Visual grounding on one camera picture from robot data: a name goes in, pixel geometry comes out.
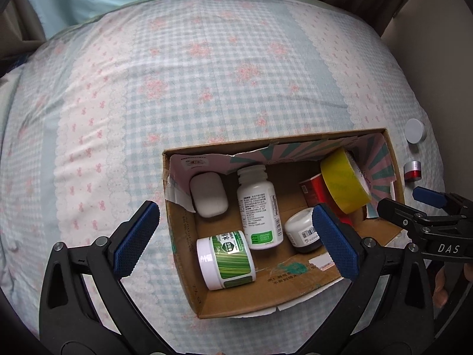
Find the white medicine bottle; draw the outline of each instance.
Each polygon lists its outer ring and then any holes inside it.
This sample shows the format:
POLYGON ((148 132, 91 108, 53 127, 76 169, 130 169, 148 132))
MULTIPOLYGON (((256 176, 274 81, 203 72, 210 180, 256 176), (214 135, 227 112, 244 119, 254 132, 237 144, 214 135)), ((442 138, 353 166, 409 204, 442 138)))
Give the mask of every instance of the white medicine bottle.
POLYGON ((237 171, 240 182, 236 192, 238 205, 250 249, 272 248, 284 238, 274 186, 266 180, 265 170, 264 165, 257 165, 237 171))

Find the green and white jar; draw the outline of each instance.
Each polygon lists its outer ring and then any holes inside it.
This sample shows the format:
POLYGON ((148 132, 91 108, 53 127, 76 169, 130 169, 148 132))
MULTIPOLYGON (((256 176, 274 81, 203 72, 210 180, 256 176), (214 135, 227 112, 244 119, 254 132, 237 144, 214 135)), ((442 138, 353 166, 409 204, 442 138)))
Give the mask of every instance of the green and white jar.
POLYGON ((242 231, 198 239, 197 256, 209 290, 256 280, 255 264, 242 231))

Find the white round cap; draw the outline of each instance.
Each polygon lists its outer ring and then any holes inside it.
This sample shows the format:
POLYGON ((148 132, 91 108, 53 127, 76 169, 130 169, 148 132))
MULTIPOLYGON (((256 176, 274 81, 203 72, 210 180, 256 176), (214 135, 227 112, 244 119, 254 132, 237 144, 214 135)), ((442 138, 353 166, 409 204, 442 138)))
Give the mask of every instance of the white round cap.
POLYGON ((197 257, 199 258, 200 270, 202 271, 207 288, 209 290, 219 290, 223 286, 218 278, 218 267, 212 253, 211 239, 212 237, 197 240, 197 257))
POLYGON ((288 232, 299 232, 311 227, 312 211, 313 208, 306 208, 302 211, 299 211, 288 219, 286 224, 284 224, 284 229, 288 232))
POLYGON ((409 119, 404 127, 404 135, 411 144, 424 141, 426 137, 424 124, 420 120, 409 119))
POLYGON ((268 174, 265 172, 266 166, 264 164, 258 164, 256 166, 249 166, 238 169, 238 182, 243 184, 243 182, 248 181, 259 181, 266 180, 268 174))

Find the red and silver cap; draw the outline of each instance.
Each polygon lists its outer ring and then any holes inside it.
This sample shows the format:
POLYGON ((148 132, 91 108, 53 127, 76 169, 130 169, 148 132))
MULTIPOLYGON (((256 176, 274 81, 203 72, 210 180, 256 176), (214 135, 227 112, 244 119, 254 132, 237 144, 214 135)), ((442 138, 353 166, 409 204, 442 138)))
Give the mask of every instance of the red and silver cap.
POLYGON ((404 181, 414 182, 422 178, 422 167, 420 161, 414 160, 404 164, 404 181))

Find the bed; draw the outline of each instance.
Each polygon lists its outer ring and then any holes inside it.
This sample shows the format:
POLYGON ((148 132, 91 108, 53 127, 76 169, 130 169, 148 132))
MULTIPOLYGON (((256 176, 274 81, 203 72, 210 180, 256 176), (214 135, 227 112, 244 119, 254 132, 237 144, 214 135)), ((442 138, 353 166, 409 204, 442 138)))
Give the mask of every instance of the bed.
MULTIPOLYGON (((421 160, 422 185, 444 189, 429 119, 396 60, 366 23, 315 0, 141 1, 65 29, 4 80, 1 287, 33 332, 53 244, 109 235, 147 199, 161 223, 123 283, 176 351, 292 352, 330 313, 348 281, 267 316, 197 319, 174 267, 164 149, 385 127, 399 166, 421 160), (427 128, 416 148, 404 137, 412 117, 427 128)), ((410 192, 408 205, 433 213, 410 192)))

